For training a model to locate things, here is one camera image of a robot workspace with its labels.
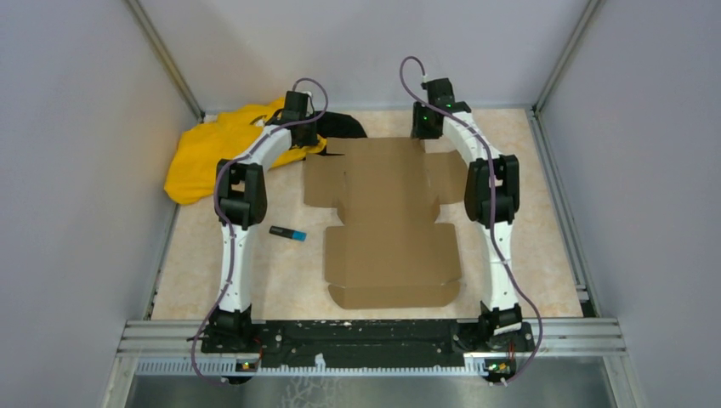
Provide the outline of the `brown cardboard box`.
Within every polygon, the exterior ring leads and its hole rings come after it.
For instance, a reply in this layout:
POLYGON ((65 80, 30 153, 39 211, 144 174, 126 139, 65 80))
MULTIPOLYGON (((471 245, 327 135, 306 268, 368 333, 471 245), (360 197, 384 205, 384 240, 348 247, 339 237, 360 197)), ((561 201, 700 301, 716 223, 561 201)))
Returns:
POLYGON ((460 291, 455 226, 439 220, 464 197, 456 151, 428 153, 410 138, 329 139, 304 163, 304 203, 332 208, 323 274, 343 309, 437 308, 460 291))

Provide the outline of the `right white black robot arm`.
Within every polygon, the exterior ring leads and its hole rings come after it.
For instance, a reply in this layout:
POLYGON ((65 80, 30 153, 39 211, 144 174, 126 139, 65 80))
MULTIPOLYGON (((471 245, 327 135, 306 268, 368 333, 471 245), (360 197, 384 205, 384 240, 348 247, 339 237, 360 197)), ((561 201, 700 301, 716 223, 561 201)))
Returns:
POLYGON ((500 350, 523 325, 511 260, 519 211, 519 160, 492 146, 470 107, 456 100, 449 79, 424 80, 421 87, 427 99, 413 105, 412 137, 448 138, 468 166, 464 207, 484 240, 487 262, 478 338, 487 349, 500 350))

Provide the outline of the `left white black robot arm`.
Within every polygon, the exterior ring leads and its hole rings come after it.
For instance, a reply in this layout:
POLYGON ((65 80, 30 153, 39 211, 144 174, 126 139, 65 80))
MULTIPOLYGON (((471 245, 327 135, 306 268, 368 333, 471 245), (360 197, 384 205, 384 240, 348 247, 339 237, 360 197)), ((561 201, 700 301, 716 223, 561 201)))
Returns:
POLYGON ((250 280, 253 243, 268 208, 265 174, 292 147, 318 144, 318 119, 312 93, 288 91, 258 138, 217 165, 213 206, 221 226, 224 276, 202 329, 204 350, 242 352, 255 344, 250 280))

